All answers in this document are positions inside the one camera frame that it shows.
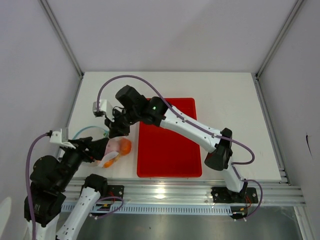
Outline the orange pumpkin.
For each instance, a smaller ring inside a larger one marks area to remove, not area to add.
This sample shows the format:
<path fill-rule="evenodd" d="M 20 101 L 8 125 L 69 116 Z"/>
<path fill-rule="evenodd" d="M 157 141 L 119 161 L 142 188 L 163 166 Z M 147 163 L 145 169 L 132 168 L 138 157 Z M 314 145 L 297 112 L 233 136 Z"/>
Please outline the orange pumpkin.
<path fill-rule="evenodd" d="M 112 166 L 113 164 L 114 164 L 114 162 L 115 162 L 115 159 L 113 158 L 113 159 L 110 159 L 110 160 L 108 160 L 108 161 L 106 161 L 104 164 L 103 164 L 103 168 L 109 168 L 110 166 Z"/>

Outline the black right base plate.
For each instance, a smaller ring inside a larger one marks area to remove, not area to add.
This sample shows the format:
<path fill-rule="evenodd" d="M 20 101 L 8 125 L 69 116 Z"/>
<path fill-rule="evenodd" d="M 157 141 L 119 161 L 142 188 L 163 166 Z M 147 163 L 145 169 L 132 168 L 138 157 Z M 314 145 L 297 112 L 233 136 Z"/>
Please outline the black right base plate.
<path fill-rule="evenodd" d="M 221 204 L 245 204 L 246 199 L 249 203 L 259 202 L 257 190 L 254 187 L 245 187 L 240 192 L 230 191 L 226 187 L 212 187 L 211 195 L 214 203 Z"/>

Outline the aluminium corner post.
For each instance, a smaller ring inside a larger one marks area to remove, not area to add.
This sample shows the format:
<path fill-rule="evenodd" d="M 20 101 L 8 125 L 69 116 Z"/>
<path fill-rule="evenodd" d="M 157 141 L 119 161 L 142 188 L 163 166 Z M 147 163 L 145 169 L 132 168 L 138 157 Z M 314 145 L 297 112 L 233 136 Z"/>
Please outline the aluminium corner post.
<path fill-rule="evenodd" d="M 267 54 L 263 58 L 262 63 L 260 64 L 257 72 L 255 73 L 255 77 L 257 80 L 259 80 L 261 78 L 264 71 L 267 69 L 268 65 L 270 64 L 273 57 L 277 53 L 279 47 L 281 46 L 281 44 L 285 40 L 287 34 L 289 33 L 291 27 L 293 26 L 296 18 L 300 14 L 300 12 L 303 9 L 306 2 L 307 2 L 306 0 L 296 0 L 294 2 L 293 7 L 289 11 L 289 14 L 285 18 L 284 23 L 282 24 L 281 28 L 279 29 L 278 33 L 276 34 L 276 37 L 271 44 L 271 47 L 267 51 Z"/>
<path fill-rule="evenodd" d="M 54 33 L 56 34 L 62 49 L 64 50 L 64 52 L 66 53 L 67 57 L 69 58 L 75 72 L 77 73 L 77 75 L 82 78 L 84 75 L 84 72 L 82 71 L 80 64 L 70 46 L 69 41 L 66 38 L 66 35 L 49 3 L 48 0 L 39 0 L 38 1 L 45 16 L 47 17 Z"/>

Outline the red plastic tray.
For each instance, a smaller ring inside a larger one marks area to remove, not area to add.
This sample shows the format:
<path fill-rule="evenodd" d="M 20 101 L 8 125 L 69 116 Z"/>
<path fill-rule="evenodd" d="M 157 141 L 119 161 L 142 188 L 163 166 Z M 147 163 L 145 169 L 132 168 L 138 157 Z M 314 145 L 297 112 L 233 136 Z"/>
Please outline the red plastic tray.
<path fill-rule="evenodd" d="M 140 178 L 199 178 L 200 146 L 171 130 L 139 124 L 137 176 Z"/>

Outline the right aluminium corner post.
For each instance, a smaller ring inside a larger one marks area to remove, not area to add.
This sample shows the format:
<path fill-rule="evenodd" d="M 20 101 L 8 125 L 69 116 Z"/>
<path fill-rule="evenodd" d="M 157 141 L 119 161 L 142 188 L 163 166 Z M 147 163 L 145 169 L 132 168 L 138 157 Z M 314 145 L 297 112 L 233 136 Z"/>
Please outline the right aluminium corner post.
<path fill-rule="evenodd" d="M 285 40 L 287 34 L 289 33 L 291 27 L 293 26 L 296 18 L 300 14 L 300 12 L 303 9 L 306 2 L 307 2 L 306 0 L 296 0 L 294 2 L 293 7 L 289 11 L 289 14 L 285 18 L 284 23 L 282 24 L 281 28 L 279 29 L 278 33 L 276 34 L 276 37 L 271 44 L 271 47 L 267 51 L 267 54 L 263 58 L 262 63 L 260 64 L 257 72 L 255 73 L 255 77 L 257 80 L 259 80 L 261 78 L 264 71 L 267 69 L 268 65 L 270 64 L 273 57 L 277 53 L 279 47 L 281 46 L 281 44 Z"/>

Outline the left aluminium corner post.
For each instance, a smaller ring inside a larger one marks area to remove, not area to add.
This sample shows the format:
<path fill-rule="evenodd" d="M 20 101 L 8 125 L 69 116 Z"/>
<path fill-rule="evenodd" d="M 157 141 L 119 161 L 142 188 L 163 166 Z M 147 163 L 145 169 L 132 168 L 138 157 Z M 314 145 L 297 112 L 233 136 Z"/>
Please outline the left aluminium corner post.
<path fill-rule="evenodd" d="M 67 57 L 69 58 L 75 72 L 77 73 L 77 75 L 82 78 L 84 75 L 84 72 L 82 71 L 80 64 L 70 46 L 69 41 L 66 38 L 66 35 L 49 3 L 48 0 L 39 0 L 38 1 L 45 16 L 47 17 L 54 33 L 56 34 L 62 49 L 64 50 L 64 52 L 66 53 Z"/>

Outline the aluminium front rail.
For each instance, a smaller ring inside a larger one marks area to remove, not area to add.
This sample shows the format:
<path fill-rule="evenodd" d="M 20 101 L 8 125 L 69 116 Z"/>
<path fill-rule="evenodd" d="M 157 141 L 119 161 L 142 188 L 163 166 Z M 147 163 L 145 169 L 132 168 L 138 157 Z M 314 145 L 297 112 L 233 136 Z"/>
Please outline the aluminium front rail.
<path fill-rule="evenodd" d="M 124 186 L 128 204 L 205 205 L 212 204 L 212 187 L 224 187 L 221 180 L 108 178 L 109 185 Z M 284 183 L 261 183 L 262 206 L 305 206 L 302 189 Z"/>

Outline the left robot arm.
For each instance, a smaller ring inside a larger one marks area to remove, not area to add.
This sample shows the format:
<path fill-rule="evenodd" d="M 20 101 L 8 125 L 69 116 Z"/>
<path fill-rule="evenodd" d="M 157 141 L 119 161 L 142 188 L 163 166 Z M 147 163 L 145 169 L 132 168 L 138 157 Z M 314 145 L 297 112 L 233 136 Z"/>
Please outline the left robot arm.
<path fill-rule="evenodd" d="M 109 143 L 108 138 L 93 140 L 92 137 L 85 137 L 68 140 L 71 147 L 61 147 L 64 150 L 61 160 L 51 155 L 43 156 L 34 163 L 30 173 L 32 151 L 39 140 L 48 136 L 49 134 L 45 133 L 33 140 L 26 158 L 27 197 L 24 200 L 24 218 L 30 224 L 28 228 L 32 240 L 35 240 L 40 232 L 37 224 L 45 228 L 61 212 L 66 199 L 63 193 L 80 165 L 83 162 L 102 160 Z"/>

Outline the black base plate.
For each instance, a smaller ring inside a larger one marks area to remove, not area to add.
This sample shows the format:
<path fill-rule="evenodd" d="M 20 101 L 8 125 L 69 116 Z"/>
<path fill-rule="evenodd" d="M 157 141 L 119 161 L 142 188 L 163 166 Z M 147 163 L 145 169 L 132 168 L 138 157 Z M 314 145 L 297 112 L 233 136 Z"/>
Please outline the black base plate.
<path fill-rule="evenodd" d="M 111 197 L 112 200 L 118 201 L 116 197 L 123 198 L 125 187 L 123 185 L 109 185 L 107 188 L 107 197 Z"/>
<path fill-rule="evenodd" d="M 226 187 L 212 187 L 211 195 L 214 203 L 221 204 L 245 204 L 246 199 L 249 203 L 259 202 L 257 190 L 254 187 L 245 187 L 240 192 L 230 191 Z"/>

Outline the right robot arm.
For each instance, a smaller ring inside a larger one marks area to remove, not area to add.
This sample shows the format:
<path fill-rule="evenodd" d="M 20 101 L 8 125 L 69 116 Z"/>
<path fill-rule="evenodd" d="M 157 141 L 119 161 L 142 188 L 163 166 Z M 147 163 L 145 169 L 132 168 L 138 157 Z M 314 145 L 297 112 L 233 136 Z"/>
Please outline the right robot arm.
<path fill-rule="evenodd" d="M 226 189 L 224 193 L 234 202 L 246 197 L 247 184 L 232 166 L 233 132 L 224 128 L 217 130 L 199 123 L 181 112 L 163 97 L 146 98 L 132 86 L 122 87 L 115 95 L 121 103 L 120 110 L 113 109 L 106 99 L 100 99 L 96 106 L 105 116 L 109 137 L 122 137 L 130 133 L 130 127 L 141 122 L 175 132 L 207 151 L 204 163 L 222 174 Z"/>

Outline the orange fruit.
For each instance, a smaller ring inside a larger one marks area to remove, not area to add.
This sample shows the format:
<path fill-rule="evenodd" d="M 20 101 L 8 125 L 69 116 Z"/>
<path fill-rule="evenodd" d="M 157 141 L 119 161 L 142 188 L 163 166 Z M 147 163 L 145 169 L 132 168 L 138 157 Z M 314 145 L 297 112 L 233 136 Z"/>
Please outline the orange fruit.
<path fill-rule="evenodd" d="M 126 156 L 131 152 L 132 142 L 127 138 L 121 138 L 119 141 L 119 154 Z"/>

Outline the clear zip top bag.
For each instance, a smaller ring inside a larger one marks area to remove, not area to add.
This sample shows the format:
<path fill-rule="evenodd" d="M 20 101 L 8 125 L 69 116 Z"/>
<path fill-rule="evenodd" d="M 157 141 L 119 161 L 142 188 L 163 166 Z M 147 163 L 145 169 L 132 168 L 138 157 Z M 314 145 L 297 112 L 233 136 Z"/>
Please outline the clear zip top bag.
<path fill-rule="evenodd" d="M 100 140 L 102 138 L 109 138 L 109 130 L 103 127 L 99 126 L 87 126 L 82 129 L 80 129 L 72 138 L 73 140 L 77 140 L 79 138 L 85 138 L 85 137 L 92 137 L 93 141 Z M 120 146 L 119 146 L 119 140 L 121 138 L 125 137 L 115 137 L 109 140 L 105 155 L 102 160 L 95 160 L 92 163 L 83 163 L 85 166 L 88 167 L 100 167 L 103 168 L 103 164 L 111 159 L 114 159 L 114 163 L 116 163 L 121 157 L 124 157 L 125 155 L 120 155 Z"/>

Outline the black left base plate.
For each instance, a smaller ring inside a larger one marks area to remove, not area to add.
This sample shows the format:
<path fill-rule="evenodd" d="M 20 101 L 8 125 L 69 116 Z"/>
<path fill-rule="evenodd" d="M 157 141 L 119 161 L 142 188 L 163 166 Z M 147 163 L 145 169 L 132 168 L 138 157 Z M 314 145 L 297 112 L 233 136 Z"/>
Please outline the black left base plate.
<path fill-rule="evenodd" d="M 112 200 L 118 201 L 116 197 L 123 198 L 125 187 L 123 185 L 109 185 L 107 188 L 107 197 L 111 197 Z"/>

